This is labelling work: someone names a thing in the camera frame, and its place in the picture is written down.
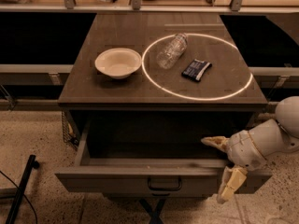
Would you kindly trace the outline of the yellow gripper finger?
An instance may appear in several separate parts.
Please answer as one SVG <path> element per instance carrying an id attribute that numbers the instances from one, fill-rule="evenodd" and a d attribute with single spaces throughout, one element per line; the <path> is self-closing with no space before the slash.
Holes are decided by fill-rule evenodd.
<path id="1" fill-rule="evenodd" d="M 201 139 L 201 142 L 210 147 L 214 147 L 224 153 L 227 152 L 227 144 L 229 139 L 225 136 L 212 136 L 212 137 L 204 137 Z"/>
<path id="2" fill-rule="evenodd" d="M 232 168 L 226 166 L 221 178 L 217 202 L 220 204 L 228 202 L 246 181 L 247 173 L 248 170 L 241 166 L 235 165 Z"/>

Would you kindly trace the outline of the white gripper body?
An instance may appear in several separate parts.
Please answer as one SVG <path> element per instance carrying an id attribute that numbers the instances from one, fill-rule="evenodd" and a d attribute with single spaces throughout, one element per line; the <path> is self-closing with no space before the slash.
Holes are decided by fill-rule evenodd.
<path id="1" fill-rule="evenodd" d="M 231 162 L 249 171 L 258 170 L 266 163 L 248 131 L 233 134 L 227 142 L 226 153 Z"/>

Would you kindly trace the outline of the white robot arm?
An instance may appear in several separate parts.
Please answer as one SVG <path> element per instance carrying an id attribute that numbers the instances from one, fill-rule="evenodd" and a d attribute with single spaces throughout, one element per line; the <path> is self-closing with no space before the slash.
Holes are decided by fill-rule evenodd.
<path id="1" fill-rule="evenodd" d="M 299 97 L 288 97 L 278 103 L 275 118 L 246 131 L 225 136 L 205 137 L 201 142 L 227 154 L 234 164 L 226 166 L 219 187 L 217 202 L 226 203 L 243 185 L 248 171 L 265 165 L 275 153 L 299 150 Z"/>

